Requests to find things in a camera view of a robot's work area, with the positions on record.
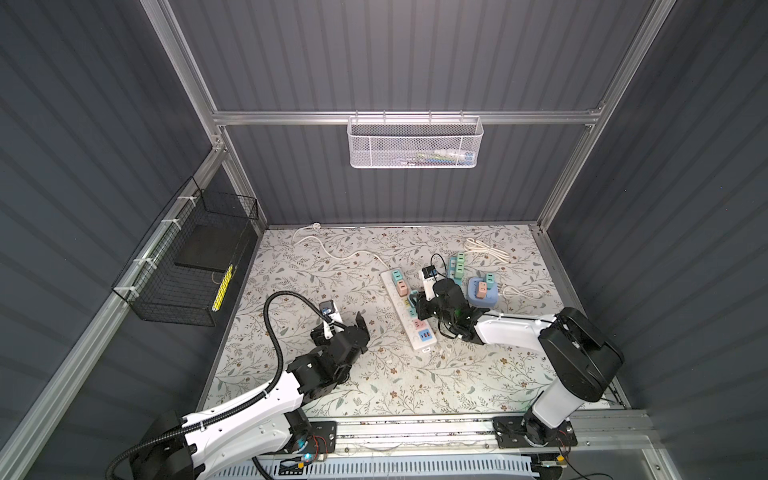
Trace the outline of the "pink charger plug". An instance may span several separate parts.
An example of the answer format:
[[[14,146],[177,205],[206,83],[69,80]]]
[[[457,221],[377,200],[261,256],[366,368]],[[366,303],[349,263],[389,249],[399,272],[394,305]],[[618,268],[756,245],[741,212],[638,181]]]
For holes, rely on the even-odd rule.
[[[485,299],[487,296],[488,289],[486,287],[486,283],[484,281],[479,281],[476,284],[475,287],[475,298],[476,299]]]
[[[400,297],[405,297],[409,294],[410,290],[405,281],[400,280],[396,283],[396,289]]]

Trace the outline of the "teal power strip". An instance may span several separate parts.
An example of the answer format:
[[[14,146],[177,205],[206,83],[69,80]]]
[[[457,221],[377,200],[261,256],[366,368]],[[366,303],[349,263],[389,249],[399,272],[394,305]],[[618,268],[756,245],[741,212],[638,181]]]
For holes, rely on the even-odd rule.
[[[448,277],[449,277],[450,279],[452,279],[452,280],[454,280],[454,279],[452,278],[452,270],[455,268],[455,266],[456,266],[456,255],[455,255],[455,256],[451,256],[451,257],[450,257],[450,259],[449,259],[449,263],[448,263]],[[459,281],[457,281],[457,280],[454,280],[454,281],[455,281],[457,284],[461,285],[461,284],[462,284],[462,281],[463,281],[463,279],[462,279],[462,281],[461,281],[461,282],[459,282]]]

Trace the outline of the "white multicolour power strip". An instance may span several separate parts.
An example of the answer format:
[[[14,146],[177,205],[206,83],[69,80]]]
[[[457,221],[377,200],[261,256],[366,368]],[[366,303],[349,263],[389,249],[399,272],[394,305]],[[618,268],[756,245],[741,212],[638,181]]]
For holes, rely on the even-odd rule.
[[[392,279],[392,271],[386,270],[380,274],[384,288],[393,304],[397,317],[400,320],[405,336],[415,351],[429,353],[437,345],[436,335],[426,320],[421,320],[411,315],[408,295],[400,297],[396,284]]]

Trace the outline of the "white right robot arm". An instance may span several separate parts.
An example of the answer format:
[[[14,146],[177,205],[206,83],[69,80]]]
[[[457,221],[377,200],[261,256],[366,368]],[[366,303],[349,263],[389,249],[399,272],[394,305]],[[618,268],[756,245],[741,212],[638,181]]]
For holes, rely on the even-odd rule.
[[[585,403],[601,399],[625,362],[620,348],[580,310],[565,307],[549,317],[514,316],[473,306],[452,279],[410,293],[417,316],[434,318],[453,339],[501,345],[545,355],[555,379],[534,400],[522,426],[542,445]]]

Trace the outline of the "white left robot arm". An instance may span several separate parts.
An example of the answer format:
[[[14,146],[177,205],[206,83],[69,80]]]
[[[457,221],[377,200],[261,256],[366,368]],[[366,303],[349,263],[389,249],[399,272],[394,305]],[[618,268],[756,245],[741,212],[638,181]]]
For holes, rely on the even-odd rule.
[[[191,430],[130,454],[132,477],[208,479],[258,455],[302,450],[312,435],[302,407],[347,382],[370,341],[361,314],[329,339],[322,327],[313,332],[319,344],[291,361],[270,392],[262,385],[204,411],[159,415],[143,435],[144,442],[178,429]]]

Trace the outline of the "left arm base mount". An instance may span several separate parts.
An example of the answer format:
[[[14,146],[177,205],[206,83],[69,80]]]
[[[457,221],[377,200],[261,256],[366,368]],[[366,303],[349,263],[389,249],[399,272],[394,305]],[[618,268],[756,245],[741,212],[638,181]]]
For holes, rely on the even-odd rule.
[[[298,433],[289,436],[285,446],[274,447],[266,455],[329,454],[336,449],[338,423],[311,420],[300,426]]]

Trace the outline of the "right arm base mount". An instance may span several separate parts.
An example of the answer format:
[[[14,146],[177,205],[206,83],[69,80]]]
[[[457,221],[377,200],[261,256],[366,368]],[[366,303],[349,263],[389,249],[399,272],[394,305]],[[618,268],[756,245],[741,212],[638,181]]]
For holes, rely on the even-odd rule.
[[[492,428],[500,448],[561,447],[578,445],[571,422],[548,427],[532,415],[507,415],[492,418]]]

